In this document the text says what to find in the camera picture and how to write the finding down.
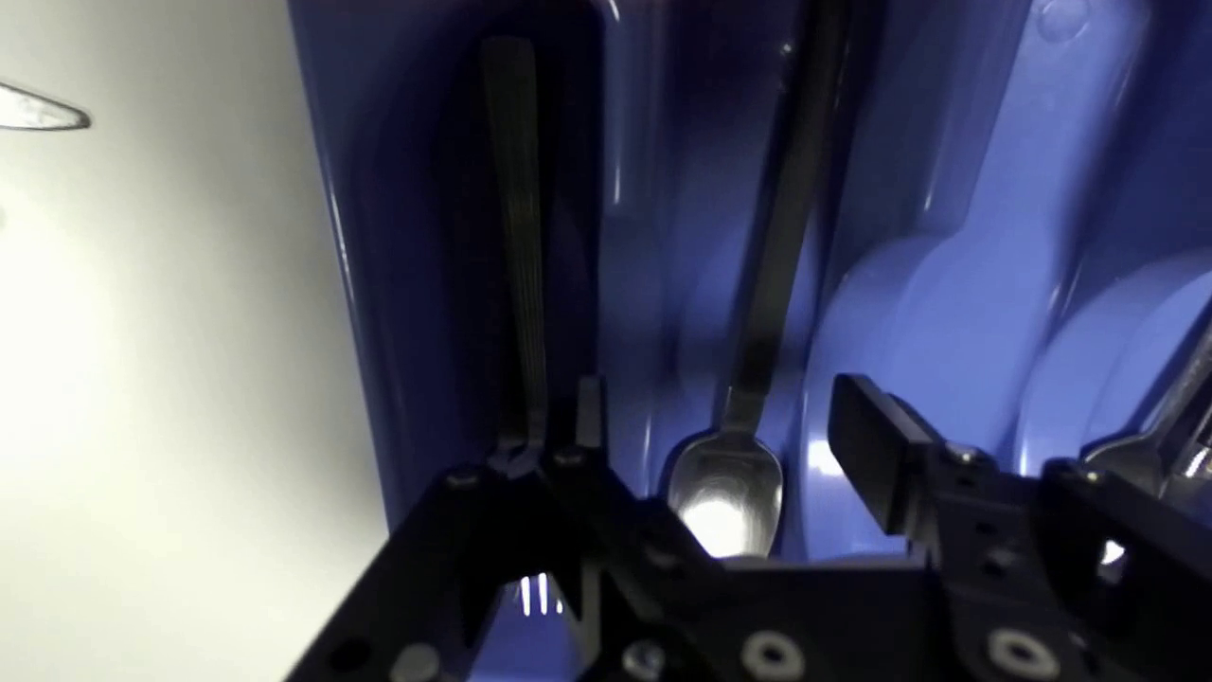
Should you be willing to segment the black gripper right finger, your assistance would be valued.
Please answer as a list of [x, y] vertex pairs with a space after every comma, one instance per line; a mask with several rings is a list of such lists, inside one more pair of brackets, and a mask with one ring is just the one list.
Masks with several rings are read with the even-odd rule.
[[1005, 473], [867, 374], [834, 379], [829, 449], [976, 682], [1212, 682], [1203, 522], [1074, 459]]

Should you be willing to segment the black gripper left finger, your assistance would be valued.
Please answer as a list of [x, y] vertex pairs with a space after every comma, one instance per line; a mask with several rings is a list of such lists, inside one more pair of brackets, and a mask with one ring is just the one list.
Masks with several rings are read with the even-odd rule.
[[284, 682], [473, 682], [504, 594], [558, 585], [571, 682], [728, 682], [747, 585], [606, 464], [606, 387], [584, 379], [563, 440], [520, 473], [448, 469], [302, 648]]

